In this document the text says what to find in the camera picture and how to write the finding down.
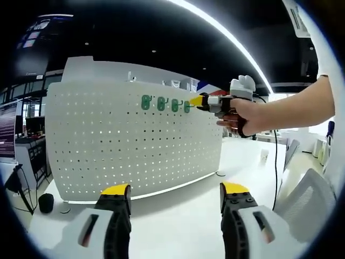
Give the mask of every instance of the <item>ceiling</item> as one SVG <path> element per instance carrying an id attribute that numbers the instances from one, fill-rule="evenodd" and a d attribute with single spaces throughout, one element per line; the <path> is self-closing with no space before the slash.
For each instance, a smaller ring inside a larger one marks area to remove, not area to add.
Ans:
<path id="1" fill-rule="evenodd" d="M 73 21 L 59 32 L 59 44 L 51 47 L 48 71 L 63 69 L 68 57 L 93 56 L 95 60 L 158 67 L 205 80 L 225 90 L 239 74 L 249 74 L 257 84 L 263 83 L 224 35 L 187 9 L 166 0 L 81 2 L 40 2 L 35 11 L 24 12 L 22 23 L 12 28 L 18 40 L 37 15 L 74 14 Z M 315 80 L 318 68 L 312 43 L 295 36 L 281 0 L 189 2 L 235 35 L 268 81 L 278 83 L 274 84 L 277 91 L 299 92 L 304 87 L 295 82 Z M 305 68 L 302 63 L 307 64 L 307 69 L 302 69 Z M 260 94 L 266 93 L 264 88 L 260 90 Z"/>

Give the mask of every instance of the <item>human hand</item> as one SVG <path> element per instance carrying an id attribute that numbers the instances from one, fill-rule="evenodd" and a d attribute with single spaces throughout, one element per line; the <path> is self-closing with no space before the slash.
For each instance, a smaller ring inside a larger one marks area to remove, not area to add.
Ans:
<path id="1" fill-rule="evenodd" d="M 217 125 L 226 127 L 231 133 L 237 134 L 239 116 L 247 120 L 243 127 L 243 134 L 246 136 L 254 135 L 261 132 L 261 125 L 263 124 L 263 114 L 261 112 L 262 105 L 252 101 L 243 99 L 233 99 L 230 101 L 231 108 L 236 111 L 234 113 L 225 115 L 222 119 L 217 121 Z"/>

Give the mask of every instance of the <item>chair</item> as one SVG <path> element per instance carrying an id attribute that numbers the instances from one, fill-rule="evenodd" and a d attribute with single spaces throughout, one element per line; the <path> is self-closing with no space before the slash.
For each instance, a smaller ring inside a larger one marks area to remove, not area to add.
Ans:
<path id="1" fill-rule="evenodd" d="M 284 170 L 287 167 L 287 165 L 290 163 L 292 156 L 296 153 L 299 146 L 300 146 L 300 142 L 295 139 L 291 142 L 289 146 L 287 146 Z"/>
<path id="2" fill-rule="evenodd" d="M 335 206 L 335 196 L 328 182 L 315 170 L 309 169 L 296 188 L 274 212 L 290 227 L 299 242 L 311 242 L 326 222 Z"/>

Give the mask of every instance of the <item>human arm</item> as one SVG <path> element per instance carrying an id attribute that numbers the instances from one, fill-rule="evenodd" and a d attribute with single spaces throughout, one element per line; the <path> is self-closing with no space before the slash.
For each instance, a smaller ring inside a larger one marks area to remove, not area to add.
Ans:
<path id="1" fill-rule="evenodd" d="M 247 136 L 262 131 L 317 125 L 334 116 L 334 101 L 328 77 L 321 76 L 315 83 L 291 97 L 267 104 L 234 99 L 230 106 L 247 120 L 243 133 Z M 218 125 L 230 131 L 237 129 L 237 116 L 226 115 Z"/>

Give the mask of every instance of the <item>ceiling light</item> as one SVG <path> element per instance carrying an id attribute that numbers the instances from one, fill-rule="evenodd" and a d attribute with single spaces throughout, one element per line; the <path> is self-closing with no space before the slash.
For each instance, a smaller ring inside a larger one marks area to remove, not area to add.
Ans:
<path id="1" fill-rule="evenodd" d="M 242 54 L 248 59 L 248 61 L 252 64 L 252 66 L 255 68 L 255 70 L 260 75 L 261 79 L 265 83 L 266 87 L 268 88 L 270 93 L 273 93 L 273 90 L 270 86 L 270 83 L 268 82 L 267 78 L 265 77 L 263 71 L 259 67 L 258 63 L 254 60 L 254 58 L 250 55 L 248 50 L 235 38 L 234 35 L 230 33 L 224 26 L 222 26 L 218 21 L 216 21 L 214 18 L 209 16 L 207 13 L 199 9 L 198 7 L 186 2 L 185 0 L 167 0 L 174 4 L 177 4 L 192 13 L 196 14 L 200 18 L 203 18 L 205 21 L 207 21 L 209 24 L 211 24 L 213 27 L 215 27 L 218 31 L 220 31 L 225 37 L 227 37 L 234 45 L 242 52 Z"/>

